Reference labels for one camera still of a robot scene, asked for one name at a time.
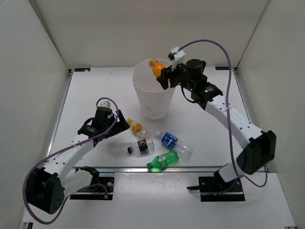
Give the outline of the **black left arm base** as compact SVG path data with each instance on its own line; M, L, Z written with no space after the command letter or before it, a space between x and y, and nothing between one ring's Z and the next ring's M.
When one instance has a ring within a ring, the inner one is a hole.
M101 173L93 167L77 167L77 171L86 171L92 175L91 187L82 188L70 195L71 200L112 200L115 177L102 177Z

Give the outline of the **green plastic bottle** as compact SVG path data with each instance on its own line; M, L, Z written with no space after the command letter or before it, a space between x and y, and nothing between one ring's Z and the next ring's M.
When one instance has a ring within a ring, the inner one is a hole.
M156 156L150 163L147 163L148 170L162 171L171 164L178 162L179 157L176 151L169 151L168 153Z

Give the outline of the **clear bottle blue label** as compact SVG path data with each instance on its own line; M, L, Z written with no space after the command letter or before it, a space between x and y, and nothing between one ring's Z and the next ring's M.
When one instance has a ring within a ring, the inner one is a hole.
M183 140L168 132L157 131L156 138L161 144L173 151L177 152L178 157L188 161L191 157L193 148Z

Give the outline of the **right table corner label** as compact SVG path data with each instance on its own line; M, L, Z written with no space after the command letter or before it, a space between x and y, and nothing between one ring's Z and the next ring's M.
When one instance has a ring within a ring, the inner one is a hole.
M215 69L217 71L229 71L230 70L230 68L227 66L216 66Z

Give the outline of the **white octagonal plastic bin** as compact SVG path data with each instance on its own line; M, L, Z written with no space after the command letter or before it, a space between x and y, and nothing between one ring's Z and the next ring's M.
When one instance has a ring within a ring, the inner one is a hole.
M153 74L147 59L134 67L132 82L141 106L142 114L152 120L165 117L175 92L164 90Z

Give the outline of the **clear bottle black label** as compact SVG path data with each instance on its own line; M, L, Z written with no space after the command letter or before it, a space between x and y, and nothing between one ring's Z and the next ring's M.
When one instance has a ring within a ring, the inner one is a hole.
M128 154L135 157L148 156L152 154L154 150L155 147L152 139L142 139L127 148Z

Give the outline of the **left table corner label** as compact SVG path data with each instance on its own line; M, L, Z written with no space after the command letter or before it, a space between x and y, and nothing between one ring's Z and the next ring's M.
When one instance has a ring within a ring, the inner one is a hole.
M89 72L90 68L75 68L74 72Z

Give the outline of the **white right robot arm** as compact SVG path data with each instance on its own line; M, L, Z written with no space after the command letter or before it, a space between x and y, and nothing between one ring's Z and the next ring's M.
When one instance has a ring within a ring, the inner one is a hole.
M198 104L216 118L228 130L229 138L235 138L242 148L238 157L231 157L232 162L214 174L214 186L224 191L232 180L252 175L274 159L276 135L271 130L263 131L231 107L223 92L203 74L205 65L198 59L180 63L175 68L150 62L153 75L163 89L180 86L182 91L188 90L189 102Z

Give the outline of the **orange juice bottle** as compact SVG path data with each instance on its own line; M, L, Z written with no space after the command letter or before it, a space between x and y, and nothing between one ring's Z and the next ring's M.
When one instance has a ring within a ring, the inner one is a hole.
M152 59L149 62L149 66L152 68L153 75L156 79L160 78L162 69L167 69L167 66L164 63L159 62L157 59Z

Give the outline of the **table corner label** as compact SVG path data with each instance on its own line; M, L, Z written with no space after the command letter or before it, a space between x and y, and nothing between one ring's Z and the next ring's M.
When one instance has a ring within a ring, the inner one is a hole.
M230 68L227 66L216 66L215 69L217 71L229 71L230 70Z
M74 72L89 72L90 68L75 68Z

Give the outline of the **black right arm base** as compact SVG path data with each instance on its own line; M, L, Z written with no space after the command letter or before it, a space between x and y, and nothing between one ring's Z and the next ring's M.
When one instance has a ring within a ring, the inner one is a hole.
M214 176L216 167L194 167L198 185L188 186L190 192L199 191L202 202L243 202L244 190L239 178L227 183Z

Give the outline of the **clear bottle yellow cap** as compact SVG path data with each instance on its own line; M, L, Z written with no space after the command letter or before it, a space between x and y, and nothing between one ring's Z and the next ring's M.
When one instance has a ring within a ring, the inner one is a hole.
M138 139L147 139L150 136L150 132L146 127L144 127L142 124L139 122L132 120L128 118L127 123L130 126L130 131L134 136L136 136Z

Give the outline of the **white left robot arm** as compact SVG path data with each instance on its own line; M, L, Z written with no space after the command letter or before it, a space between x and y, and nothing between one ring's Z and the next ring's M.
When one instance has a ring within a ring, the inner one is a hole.
M80 189L95 191L100 185L98 172L93 167L75 169L75 165L97 144L129 128L122 112L113 113L99 107L95 116L87 119L71 144L41 168L35 167L25 182L25 202L52 215L64 200Z

